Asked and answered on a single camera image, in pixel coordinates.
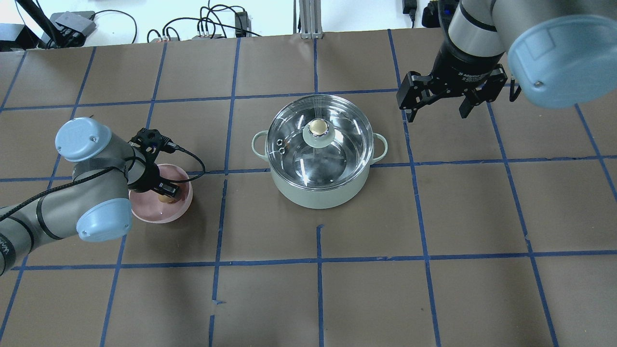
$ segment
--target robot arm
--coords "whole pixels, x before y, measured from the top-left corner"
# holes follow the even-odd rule
[[[160,177],[154,159],[160,151],[185,150],[157,130],[144,128],[129,144],[94,119],[77,118],[60,128],[56,149],[75,163],[73,183],[0,209],[0,275],[56,240],[78,234],[97,242],[126,235],[132,226],[128,189],[171,198],[180,192],[174,184],[179,182]]]
[[[617,88],[613,0],[461,0],[444,30],[431,73],[410,71],[397,93],[409,122],[441,98],[464,96],[463,118],[494,101],[507,80],[498,64],[506,51],[521,89],[538,106],[568,107]]]

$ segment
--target pot handle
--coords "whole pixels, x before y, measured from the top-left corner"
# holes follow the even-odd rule
[[[380,161],[381,159],[384,159],[384,157],[387,154],[387,141],[386,141],[386,138],[381,136],[380,134],[377,134],[377,133],[373,133],[373,136],[378,138],[381,142],[384,143],[384,152],[381,153],[381,155],[378,156],[377,158],[372,158],[371,162],[370,162],[370,165],[375,164],[376,162]]]
[[[256,156],[258,156],[259,158],[262,158],[266,162],[268,161],[268,156],[257,152],[257,150],[255,149],[255,141],[257,141],[258,138],[265,136],[267,134],[268,134],[268,130],[262,130],[261,132],[258,132],[255,134],[255,136],[253,136],[253,141],[251,142],[251,148],[253,149],[253,153],[255,153]]]

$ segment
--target blue tape line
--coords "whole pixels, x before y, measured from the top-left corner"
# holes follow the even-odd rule
[[[553,251],[529,253],[480,253],[480,254],[441,254],[431,255],[431,260],[461,260],[461,259],[503,259],[521,257],[571,257],[571,256],[615,256],[617,249],[601,249],[596,251]],[[317,264],[338,262],[390,262],[390,261],[424,261],[424,256],[381,256],[381,257],[326,257],[326,258],[296,258],[274,259],[262,261],[199,261],[199,262],[160,262],[121,264],[121,269],[164,269],[170,267],[216,267],[216,266],[263,266],[289,264]],[[78,264],[78,265],[24,265],[15,266],[11,271],[44,271],[44,270],[81,270],[81,269],[115,269],[115,264]]]
[[[210,325],[208,326],[208,347],[212,347],[214,341],[214,315],[210,315]]]
[[[51,177],[0,178],[0,182],[49,181]]]
[[[336,91],[320,91],[318,94],[367,94],[367,93],[391,93],[397,91],[396,88],[388,89],[367,89],[367,90],[336,90]]]
[[[514,179],[512,178],[512,172],[510,170],[510,165],[508,163],[508,157],[505,153],[505,148],[503,147],[503,141],[501,139],[501,134],[499,133],[499,128],[497,127],[497,121],[495,119],[495,114],[493,113],[493,108],[490,102],[486,103],[486,107],[489,110],[489,115],[491,117],[491,122],[493,124],[493,129],[495,130],[495,136],[497,137],[497,143],[499,144],[499,151],[501,152],[503,159],[503,166],[505,167],[506,174],[508,175],[508,181],[510,182],[510,189],[512,190],[512,196],[514,197],[514,203],[516,205],[516,212],[518,213],[518,219],[521,223],[521,228],[523,229],[523,236],[525,238],[525,243],[527,244],[527,251],[529,253],[529,259],[531,261],[531,267],[534,272],[534,277],[536,278],[536,285],[538,287],[538,292],[540,294],[540,301],[542,302],[542,308],[544,309],[544,316],[546,317],[547,325],[549,327],[550,337],[553,341],[554,347],[558,347],[559,343],[557,342],[557,334],[555,333],[555,328],[553,327],[553,320],[550,316],[549,305],[546,301],[546,295],[544,293],[544,287],[542,286],[542,280],[540,279],[540,272],[538,271],[536,258],[534,257],[534,250],[531,246],[531,241],[528,238],[528,230],[527,225],[525,223],[525,218],[523,217],[523,209],[521,208],[520,200],[518,199],[518,193],[516,192],[516,186],[514,184]]]
[[[547,162],[547,161],[590,161],[597,160],[597,156],[589,157],[554,157],[554,158],[520,158],[509,159],[508,162]]]
[[[576,109],[576,112],[579,114],[579,117],[581,118],[582,125],[583,127],[585,127],[587,136],[589,136],[589,141],[591,141],[591,145],[594,147],[595,154],[598,156],[600,165],[602,166],[602,170],[604,171],[604,175],[607,177],[608,186],[611,188],[611,192],[613,192],[613,197],[615,201],[617,201],[617,190],[615,190],[615,184],[613,184],[613,179],[611,178],[611,175],[608,173],[607,165],[606,163],[604,163],[604,159],[602,159],[602,155],[600,154],[600,148],[598,147],[598,144],[595,142],[593,134],[591,134],[591,129],[587,125],[587,121],[585,120],[585,116],[582,114],[581,108],[578,106],[578,104],[574,104],[574,108]]]
[[[79,100],[81,99],[81,95],[83,94],[83,88],[86,86],[86,81],[88,80],[88,75],[90,74],[90,68],[92,67],[92,61],[94,61],[94,54],[96,53],[96,47],[92,48],[92,53],[90,54],[90,60],[88,61],[88,66],[86,67],[86,73],[83,75],[83,79],[81,80],[81,85],[79,87],[79,92],[77,93],[77,98],[75,99],[75,104],[73,105],[73,111],[71,111],[71,117],[69,120],[75,118],[75,113],[77,111],[77,105],[79,105]],[[60,164],[60,153],[56,156],[56,162],[54,163],[54,170],[51,172],[51,178],[53,179],[56,176],[56,172],[58,171],[58,165]],[[47,185],[47,189],[51,189],[51,185],[53,184],[53,180],[49,181]]]
[[[186,98],[186,99],[163,99],[156,100],[157,104],[165,104],[167,102],[193,102],[193,101],[214,101],[214,100],[230,100],[231,96],[212,96],[209,98]]]
[[[317,94],[367,94],[367,93],[391,93],[397,91],[395,88],[389,89],[372,89],[372,90],[335,90],[335,91],[320,91]],[[310,93],[285,93],[285,94],[258,94],[258,95],[236,95],[236,99],[264,99],[264,98],[286,98],[294,96],[313,95]],[[138,101],[115,101],[115,102],[93,102],[89,104],[79,104],[79,107],[102,107],[102,106],[121,106],[121,105],[139,105],[139,104],[164,104],[169,102],[191,102],[191,101],[214,101],[214,100],[231,100],[231,96],[212,96],[209,98],[184,98],[184,99],[162,99],[162,100],[138,100]],[[19,106],[5,107],[5,111],[23,111],[23,110],[45,110],[45,109],[68,109],[75,105],[43,105],[43,106]]]
[[[229,173],[230,169],[230,145],[231,145],[231,127],[233,126],[233,107],[236,103],[236,80],[238,77],[238,60],[240,57],[240,42],[241,38],[238,38],[236,42],[236,58],[233,64],[233,78],[231,80],[231,101],[230,101],[230,116],[227,123],[227,141],[225,143],[225,175]]]
[[[424,161],[424,162],[416,162],[413,165],[415,166],[426,166],[426,165],[467,165],[467,164],[494,164],[494,163],[502,163],[501,159],[480,159],[480,160],[468,160],[468,161]]]
[[[86,81],[88,80],[88,75],[90,74],[90,68],[92,67],[92,61],[94,61],[95,53],[96,47],[93,47],[92,54],[90,54],[90,60],[88,61],[88,66],[86,68],[86,73],[83,75],[83,80],[81,81],[81,86],[79,87],[79,93],[77,93],[77,98],[75,99],[75,105],[73,106],[71,119],[75,118],[75,111],[77,111],[77,105],[79,105],[79,100],[81,99],[81,95],[83,94],[83,88],[86,86]]]
[[[299,258],[299,259],[275,259],[262,261],[224,261],[220,262],[221,266],[261,266],[261,265],[285,265],[285,264],[314,264],[317,263],[316,258]]]
[[[50,106],[20,106],[7,107],[5,111],[28,111],[28,110],[46,110],[46,109],[69,109],[75,105],[50,105]]]
[[[319,320],[319,347],[323,347],[323,277],[321,276],[321,230],[323,224],[317,226],[317,310]]]
[[[168,267],[212,267],[216,266],[214,261],[197,262],[157,262],[157,263],[134,263],[122,264],[122,269],[164,269]]]
[[[536,252],[535,257],[570,257],[570,256],[615,256],[617,249],[601,249],[598,251],[556,251]]]
[[[263,98],[287,98],[290,96],[306,96],[314,93],[287,93],[287,94],[261,94],[261,95],[238,95],[236,99],[263,99]]]
[[[408,167],[408,162],[391,162],[391,163],[377,163],[371,165],[371,167]]]
[[[215,258],[216,266],[214,268],[214,279],[212,280],[212,300],[217,299],[218,294],[218,272],[221,261],[221,248],[223,247],[223,226],[225,224],[225,204],[227,200],[227,178],[223,181],[223,194],[221,197],[221,212],[218,217],[218,238],[217,238],[217,255]]]
[[[528,257],[529,253],[488,253],[488,254],[445,254],[431,256],[431,260],[454,260],[454,259],[501,259]]]
[[[117,101],[117,102],[93,102],[90,104],[79,104],[78,107],[100,107],[100,106],[122,106],[122,105],[142,105],[149,104],[151,100],[142,101]]]
[[[122,256],[124,255],[125,244],[126,244],[126,235],[122,237],[122,242],[120,242],[120,250],[118,251],[118,260],[116,261],[116,264],[115,264],[112,288],[109,291],[109,301],[107,302],[107,310],[105,312],[105,321],[103,321],[103,331],[101,333],[101,344],[99,345],[99,347],[105,346],[105,339],[107,338],[107,328],[109,326],[109,317],[111,316],[111,313],[112,313],[115,289],[116,289],[116,285],[118,284],[118,275],[120,273],[120,268],[122,265]]]
[[[15,280],[15,286],[13,287],[13,293],[10,295],[9,305],[6,307],[6,312],[4,313],[4,319],[2,320],[2,326],[0,326],[0,342],[2,342],[2,336],[4,336],[4,329],[6,329],[6,324],[9,321],[10,310],[13,308],[13,304],[15,303],[15,297],[17,296],[17,290],[19,289],[19,285],[22,282],[23,276],[23,268],[26,266],[26,262],[28,261],[28,256],[25,256],[22,260],[22,265],[20,266],[19,273],[17,274],[17,279]]]
[[[423,261],[424,256],[394,257],[332,257],[323,258],[321,262],[378,262],[378,261]]]
[[[598,156],[590,157],[557,157],[557,158],[520,158],[520,159],[508,159],[508,162],[548,162],[548,161],[585,161],[585,160],[597,160]],[[617,159],[617,156],[602,156],[604,159]],[[503,163],[502,159],[482,159],[482,160],[468,160],[468,161],[426,161],[415,162],[415,166],[427,166],[427,165],[467,165],[467,164],[495,164]],[[380,167],[406,167],[410,164],[408,162],[393,162],[393,163],[377,163],[371,165],[372,168]],[[270,172],[269,167],[260,169],[231,169],[228,174],[251,174],[254,172]],[[201,171],[187,171],[188,175],[197,175]],[[211,170],[205,173],[206,175],[223,175],[225,170]],[[55,176],[55,177],[17,177],[17,178],[0,178],[0,182],[29,182],[29,181],[66,181],[72,180],[71,176]]]
[[[317,94],[317,39],[313,39],[313,74],[315,75],[315,94]]]
[[[13,86],[15,86],[15,81],[17,81],[17,76],[19,75],[19,72],[22,69],[23,61],[26,59],[26,54],[28,54],[28,51],[23,52],[22,58],[19,60],[19,64],[17,64],[15,75],[13,76],[13,79],[10,81],[9,89],[7,89],[6,95],[4,96],[4,99],[2,100],[2,105],[0,105],[0,111],[5,109],[4,106],[6,106],[6,102],[7,100],[9,100],[10,92],[13,90]]]
[[[156,103],[156,94],[159,92],[160,75],[163,72],[163,63],[165,63],[165,53],[167,52],[167,42],[163,44],[163,52],[160,55],[159,72],[156,75],[154,83],[154,91],[152,92],[152,100],[150,100],[150,109],[148,110],[148,118],[146,120],[146,129],[150,129],[150,121],[152,120],[152,111]]]
[[[80,265],[28,265],[24,270],[91,270],[91,269],[115,269],[113,264],[80,264]]]
[[[396,83],[400,87],[399,63],[396,58],[396,50],[394,48],[394,40],[392,39],[392,30],[387,30],[388,40],[390,41],[390,50],[392,51],[392,62],[394,63],[394,73],[396,74]],[[439,323],[437,321],[437,308],[435,305],[435,294],[433,291],[433,278],[431,276],[430,256],[428,246],[426,244],[426,234],[424,232],[424,219],[422,218],[422,206],[420,204],[420,193],[418,191],[418,180],[416,179],[415,161],[413,160],[412,147],[409,139],[409,129],[407,128],[407,118],[405,112],[401,111],[401,119],[403,122],[403,130],[405,132],[405,142],[407,143],[407,154],[409,155],[409,167],[412,170],[412,185],[413,195],[416,202],[416,211],[418,214],[418,225],[420,226],[420,238],[422,240],[422,254],[424,256],[424,269],[426,272],[426,284],[428,287],[429,304],[431,305],[431,315],[433,317],[433,330],[435,333],[435,344],[441,347],[441,337],[439,334]]]

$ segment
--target light blue joint cap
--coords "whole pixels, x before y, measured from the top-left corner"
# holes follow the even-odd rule
[[[570,107],[617,88],[617,21],[569,15],[532,27],[508,51],[525,96],[547,108]]]
[[[112,131],[92,118],[75,118],[64,123],[56,134],[56,150],[70,162],[80,162],[99,154],[112,138]]]
[[[131,230],[131,202],[126,198],[104,201],[77,221],[77,234],[88,242],[102,242],[122,237]]]

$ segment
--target lid knob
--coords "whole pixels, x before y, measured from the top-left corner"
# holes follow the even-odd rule
[[[317,118],[308,123],[308,130],[313,136],[323,136],[328,133],[329,126],[325,120]]]
[[[324,148],[334,140],[335,131],[330,131],[332,123],[322,118],[311,120],[302,130],[302,137],[313,148]]]

